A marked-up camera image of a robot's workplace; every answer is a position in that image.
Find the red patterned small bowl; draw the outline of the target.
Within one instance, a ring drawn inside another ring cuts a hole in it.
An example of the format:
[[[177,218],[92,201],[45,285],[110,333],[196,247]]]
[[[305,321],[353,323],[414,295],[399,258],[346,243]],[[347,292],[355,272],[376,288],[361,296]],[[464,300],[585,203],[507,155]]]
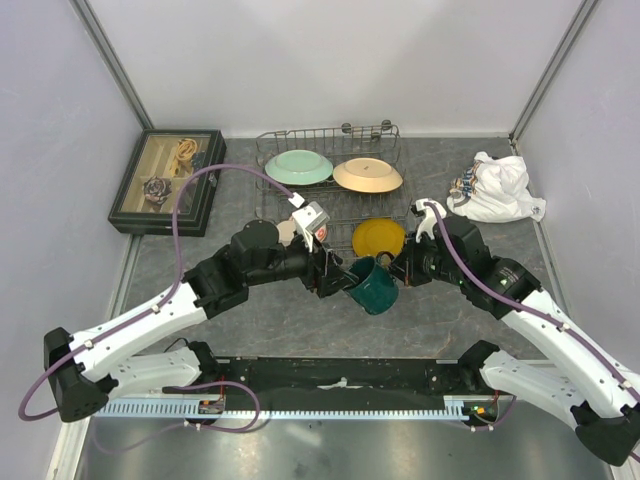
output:
[[[314,228],[313,231],[314,238],[319,242],[324,242],[328,235],[328,227],[326,224],[320,225]]]

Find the beige paper cup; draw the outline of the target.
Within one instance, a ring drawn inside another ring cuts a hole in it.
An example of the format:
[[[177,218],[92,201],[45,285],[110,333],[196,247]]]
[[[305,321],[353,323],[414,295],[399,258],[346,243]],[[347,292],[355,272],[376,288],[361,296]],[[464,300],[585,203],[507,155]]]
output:
[[[276,225],[279,235],[279,242],[284,246],[289,246],[296,235],[296,225],[292,219],[282,221]]]

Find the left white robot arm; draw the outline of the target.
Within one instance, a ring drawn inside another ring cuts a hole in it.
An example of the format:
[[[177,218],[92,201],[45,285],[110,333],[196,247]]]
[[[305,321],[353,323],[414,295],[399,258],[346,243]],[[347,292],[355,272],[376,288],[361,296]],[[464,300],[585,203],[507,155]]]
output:
[[[202,346],[187,347],[174,358],[144,356],[141,350],[246,302],[252,286],[298,279],[320,298],[355,286],[356,275],[341,263],[319,241],[308,245],[296,235],[284,246],[274,224],[253,220],[146,303],[75,334],[62,327],[49,331],[44,366],[51,372],[48,382],[60,419],[84,419],[145,385],[211,392],[220,371]]]

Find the dark green mug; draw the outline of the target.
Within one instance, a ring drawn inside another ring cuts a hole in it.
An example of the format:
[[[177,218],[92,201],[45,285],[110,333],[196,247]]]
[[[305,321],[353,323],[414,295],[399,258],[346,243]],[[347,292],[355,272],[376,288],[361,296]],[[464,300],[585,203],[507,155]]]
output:
[[[396,302],[399,289],[392,276],[375,257],[362,257],[348,270],[356,283],[346,293],[369,315],[388,311]]]

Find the mint green plate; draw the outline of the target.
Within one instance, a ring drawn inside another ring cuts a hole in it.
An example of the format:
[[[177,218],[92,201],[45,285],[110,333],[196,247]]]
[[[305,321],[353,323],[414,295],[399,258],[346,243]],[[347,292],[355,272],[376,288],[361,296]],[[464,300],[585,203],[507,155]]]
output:
[[[306,186],[327,180],[333,164],[324,156],[309,150],[289,150],[271,158],[265,173],[279,183]]]

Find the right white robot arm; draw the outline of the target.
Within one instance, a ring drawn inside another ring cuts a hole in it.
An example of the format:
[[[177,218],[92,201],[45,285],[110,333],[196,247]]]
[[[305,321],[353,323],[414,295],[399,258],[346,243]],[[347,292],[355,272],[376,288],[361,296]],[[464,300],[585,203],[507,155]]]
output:
[[[390,273],[418,287],[442,281],[532,343],[560,371],[536,373],[498,347],[458,368],[467,392],[502,390],[567,424],[597,458],[614,466],[639,458],[639,375],[608,354],[519,262],[491,254],[479,229],[446,218],[409,235]]]

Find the beige bird plate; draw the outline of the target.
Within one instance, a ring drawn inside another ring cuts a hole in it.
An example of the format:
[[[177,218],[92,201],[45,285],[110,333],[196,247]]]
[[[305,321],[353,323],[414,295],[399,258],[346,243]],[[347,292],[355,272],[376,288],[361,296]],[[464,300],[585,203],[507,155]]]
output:
[[[360,193],[378,194],[402,186],[403,178],[389,163],[375,158],[355,158],[337,165],[333,179],[341,187]]]

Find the yellow patterned plate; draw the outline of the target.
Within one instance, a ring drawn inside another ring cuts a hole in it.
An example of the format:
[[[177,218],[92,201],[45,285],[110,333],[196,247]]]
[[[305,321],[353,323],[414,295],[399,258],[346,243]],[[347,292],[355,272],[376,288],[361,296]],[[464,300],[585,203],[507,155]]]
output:
[[[358,257],[376,256],[381,252],[398,255],[406,232],[389,218],[373,218],[358,225],[352,236],[352,247]]]

